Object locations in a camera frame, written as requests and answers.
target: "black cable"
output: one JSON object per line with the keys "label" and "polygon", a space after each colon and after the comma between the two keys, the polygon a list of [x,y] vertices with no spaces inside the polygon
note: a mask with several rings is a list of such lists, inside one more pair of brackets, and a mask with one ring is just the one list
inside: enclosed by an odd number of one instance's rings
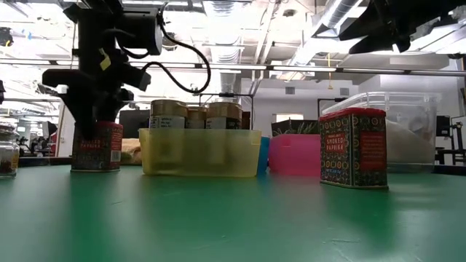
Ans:
{"label": "black cable", "polygon": [[195,52],[197,55],[199,55],[199,57],[202,59],[202,61],[204,62],[205,64],[205,67],[207,69],[207,80],[205,81],[205,84],[204,86],[199,89],[199,90],[191,90],[191,89],[188,89],[186,88],[185,86],[183,86],[178,80],[176,80],[176,78],[170,73],[170,71],[164,67],[162,65],[162,63],[160,62],[149,62],[147,63],[143,68],[142,70],[143,71],[146,71],[147,68],[149,68],[150,66],[152,65],[156,65],[156,66],[159,66],[167,75],[168,77],[170,77],[170,79],[178,86],[180,87],[183,91],[185,92],[189,92],[191,94],[200,94],[201,92],[204,92],[207,87],[209,86],[209,83],[210,83],[210,78],[211,78],[211,75],[212,75],[212,71],[210,69],[210,64],[209,64],[209,61],[207,60],[207,58],[196,48],[196,47],[192,47],[188,44],[184,44],[183,42],[180,42],[178,40],[175,40],[173,39],[171,36],[168,35],[167,31],[165,30],[165,22],[164,22],[164,19],[163,19],[163,12],[165,10],[165,7],[168,5],[168,2],[165,2],[162,7],[160,8],[160,13],[157,15],[157,22],[159,23],[160,25],[160,29],[162,30],[162,33],[164,34],[164,36],[170,40],[171,42],[179,45],[179,46],[182,46],[184,48],[187,48],[187,49],[190,49],[191,51]]}

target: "clear plastic container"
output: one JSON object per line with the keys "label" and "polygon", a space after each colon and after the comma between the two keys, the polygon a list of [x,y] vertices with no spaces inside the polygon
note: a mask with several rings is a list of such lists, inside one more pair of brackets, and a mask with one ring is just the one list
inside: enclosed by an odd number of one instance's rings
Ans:
{"label": "clear plastic container", "polygon": [[367,92],[354,95],[323,115],[344,108],[378,108],[387,113],[387,161],[390,172],[431,171],[441,95],[418,92]]}

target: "lab bench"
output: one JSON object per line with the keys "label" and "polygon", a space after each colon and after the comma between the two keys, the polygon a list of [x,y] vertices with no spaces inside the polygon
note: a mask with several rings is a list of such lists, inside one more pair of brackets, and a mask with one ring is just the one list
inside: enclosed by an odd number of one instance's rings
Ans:
{"label": "lab bench", "polygon": [[1,261],[463,261],[466,177],[185,178],[24,167],[0,180]]}

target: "white wall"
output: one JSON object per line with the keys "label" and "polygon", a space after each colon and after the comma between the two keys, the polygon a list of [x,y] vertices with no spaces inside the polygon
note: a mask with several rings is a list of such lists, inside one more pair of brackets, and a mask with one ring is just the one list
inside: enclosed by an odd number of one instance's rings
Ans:
{"label": "white wall", "polygon": [[[242,103],[245,111],[250,106]],[[270,124],[274,121],[273,114],[303,114],[304,119],[317,120],[316,100],[297,99],[254,99],[254,130],[262,131],[263,136],[272,136]]]}

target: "spice jar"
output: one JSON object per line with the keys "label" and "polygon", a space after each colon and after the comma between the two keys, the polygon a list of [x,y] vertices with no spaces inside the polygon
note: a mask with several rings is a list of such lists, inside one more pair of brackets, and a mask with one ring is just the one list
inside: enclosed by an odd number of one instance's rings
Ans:
{"label": "spice jar", "polygon": [[18,137],[14,127],[0,123],[0,178],[16,176],[20,160],[20,147],[16,144]]}

